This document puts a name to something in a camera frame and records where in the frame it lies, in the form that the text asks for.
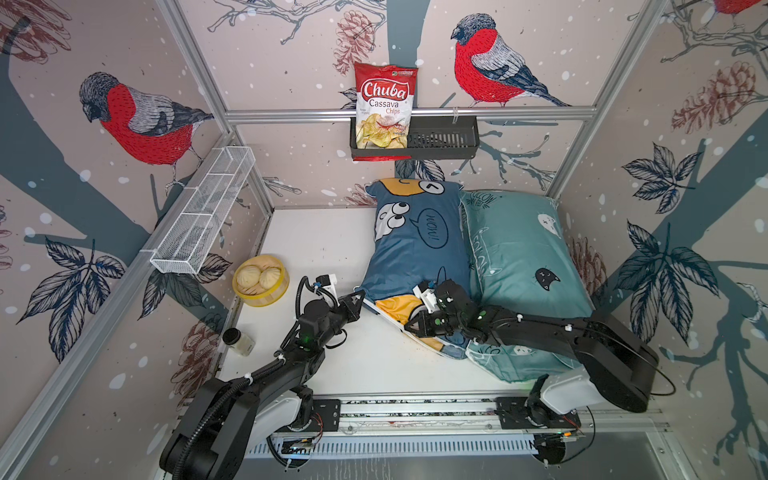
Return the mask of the blue cartoon pillow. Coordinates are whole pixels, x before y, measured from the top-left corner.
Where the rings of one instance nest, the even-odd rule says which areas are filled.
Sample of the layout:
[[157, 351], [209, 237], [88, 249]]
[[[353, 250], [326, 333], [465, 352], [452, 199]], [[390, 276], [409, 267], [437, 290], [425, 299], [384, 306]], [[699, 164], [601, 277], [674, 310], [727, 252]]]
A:
[[[374, 253], [361, 288], [368, 307], [406, 333], [405, 325], [424, 306], [414, 288], [452, 280], [470, 289], [470, 260], [462, 234], [462, 186], [446, 181], [381, 179], [366, 188], [376, 201]], [[466, 358], [460, 334], [419, 338], [438, 355]]]

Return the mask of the teal cat pillow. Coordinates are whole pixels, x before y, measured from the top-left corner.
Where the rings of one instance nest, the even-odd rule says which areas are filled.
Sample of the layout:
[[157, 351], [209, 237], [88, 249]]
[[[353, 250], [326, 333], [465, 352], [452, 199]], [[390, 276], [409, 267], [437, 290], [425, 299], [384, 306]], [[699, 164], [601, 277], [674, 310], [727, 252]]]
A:
[[591, 316], [552, 199], [468, 191], [460, 194], [460, 213], [474, 301], [553, 319]]

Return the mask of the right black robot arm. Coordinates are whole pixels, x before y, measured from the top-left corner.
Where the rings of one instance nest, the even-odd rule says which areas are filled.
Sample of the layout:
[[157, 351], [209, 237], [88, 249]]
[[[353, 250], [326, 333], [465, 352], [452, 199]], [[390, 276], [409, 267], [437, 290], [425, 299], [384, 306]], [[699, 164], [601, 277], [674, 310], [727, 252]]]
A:
[[555, 319], [478, 305], [452, 280], [424, 281], [413, 288], [424, 307], [405, 324], [420, 338], [460, 333], [494, 347], [521, 346], [571, 358], [568, 372], [541, 375], [524, 402], [528, 421], [549, 427], [581, 407], [603, 402], [644, 413], [658, 356], [618, 320], [606, 316]]

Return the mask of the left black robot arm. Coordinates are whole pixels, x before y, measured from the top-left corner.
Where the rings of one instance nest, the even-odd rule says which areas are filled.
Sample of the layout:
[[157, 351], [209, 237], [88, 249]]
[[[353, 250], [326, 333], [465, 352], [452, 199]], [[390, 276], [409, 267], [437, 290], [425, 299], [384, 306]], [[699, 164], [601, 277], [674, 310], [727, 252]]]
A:
[[249, 448], [257, 416], [273, 423], [268, 434], [311, 415], [306, 386], [322, 365], [328, 343], [360, 318], [365, 292], [333, 305], [309, 302], [275, 359], [244, 376], [213, 378], [198, 390], [161, 453], [159, 467], [173, 479], [232, 479]]

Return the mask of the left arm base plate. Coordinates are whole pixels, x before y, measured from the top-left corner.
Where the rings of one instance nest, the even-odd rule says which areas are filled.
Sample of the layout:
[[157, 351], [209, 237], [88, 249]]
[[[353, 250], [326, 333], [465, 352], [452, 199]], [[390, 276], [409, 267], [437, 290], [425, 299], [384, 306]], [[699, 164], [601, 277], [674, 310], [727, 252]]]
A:
[[337, 432], [341, 417], [339, 399], [302, 401], [296, 419], [287, 426], [293, 432]]

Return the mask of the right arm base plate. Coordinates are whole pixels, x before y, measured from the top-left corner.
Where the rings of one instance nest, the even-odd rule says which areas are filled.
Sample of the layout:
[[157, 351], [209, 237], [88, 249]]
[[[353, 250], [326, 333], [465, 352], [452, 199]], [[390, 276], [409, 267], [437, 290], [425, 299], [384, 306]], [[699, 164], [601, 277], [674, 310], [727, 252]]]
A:
[[577, 413], [559, 414], [541, 401], [525, 397], [498, 397], [495, 414], [501, 427], [510, 429], [557, 429], [577, 430], [581, 421]]

